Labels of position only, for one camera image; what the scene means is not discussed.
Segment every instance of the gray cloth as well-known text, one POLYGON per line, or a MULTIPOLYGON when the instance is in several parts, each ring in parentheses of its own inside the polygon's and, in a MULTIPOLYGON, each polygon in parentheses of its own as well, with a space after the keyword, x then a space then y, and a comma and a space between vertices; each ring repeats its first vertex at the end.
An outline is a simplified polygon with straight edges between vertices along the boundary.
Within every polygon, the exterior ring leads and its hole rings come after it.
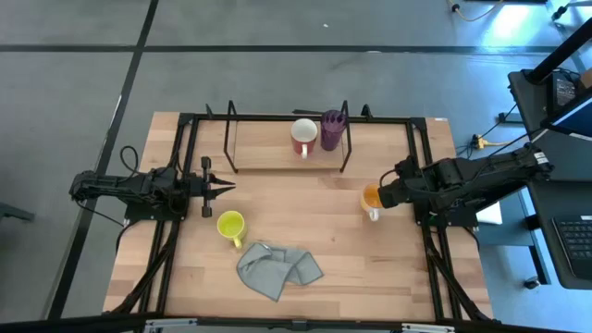
POLYGON ((237 264, 247 287, 277 302, 286 281, 307 285, 323 276, 313 256, 303 250, 254 243, 237 264))

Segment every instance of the wooden tabletop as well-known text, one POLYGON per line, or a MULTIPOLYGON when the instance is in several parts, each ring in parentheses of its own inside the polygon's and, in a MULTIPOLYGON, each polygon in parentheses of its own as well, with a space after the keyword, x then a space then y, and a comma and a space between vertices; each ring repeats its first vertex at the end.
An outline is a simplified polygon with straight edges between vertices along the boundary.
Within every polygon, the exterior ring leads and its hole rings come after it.
MULTIPOLYGON (((142 155, 142 171, 164 166, 170 157, 179 113, 157 112, 142 155)), ((212 159, 217 177, 237 188, 212 202, 214 215, 201 217, 202 200, 191 200, 181 223, 166 301, 167 315, 308 318, 343 320, 433 320, 426 255, 421 230, 410 204, 384 210, 377 222, 360 207, 362 188, 404 159, 408 143, 403 125, 351 124, 352 153, 338 170, 242 170, 234 174, 222 147, 225 121, 200 121, 192 169, 212 159), (216 220, 227 210, 242 213, 248 243, 261 241, 298 247, 313 255, 325 275, 308 286, 288 284, 279 302, 242 284, 236 264, 244 250, 222 238, 216 220)), ((448 121, 427 120, 434 160, 454 156, 448 121)), ((181 145, 184 159, 188 130, 181 145)), ((419 133, 418 152, 422 156, 419 133)), ((105 298, 116 307, 142 276, 154 235, 154 221, 142 221, 121 240, 105 298)), ((461 228, 449 228, 456 278, 486 315, 491 315, 475 240, 461 228)), ((442 277, 445 314, 451 316, 442 277)), ((159 286, 156 278, 150 309, 159 286)))

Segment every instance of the black desk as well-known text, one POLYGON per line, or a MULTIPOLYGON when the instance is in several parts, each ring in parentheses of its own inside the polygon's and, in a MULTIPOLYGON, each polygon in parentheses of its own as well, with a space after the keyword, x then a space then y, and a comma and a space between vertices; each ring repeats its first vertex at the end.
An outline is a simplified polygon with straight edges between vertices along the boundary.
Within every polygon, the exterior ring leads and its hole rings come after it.
MULTIPOLYGON (((547 101, 545 88, 530 84, 521 72, 512 72, 508 77, 526 129, 538 129, 547 101)), ((554 216, 592 215, 592 181, 557 180, 574 179, 572 175, 584 175, 592 169, 592 142, 548 131, 536 140, 535 145, 543 150, 550 163, 556 167, 553 174, 557 173, 551 176, 550 181, 528 184, 538 225, 549 247, 555 271, 564 288, 592 290, 592 280, 577 278, 572 274, 551 221, 554 216), (580 154, 583 149, 587 150, 587 154, 580 154)))

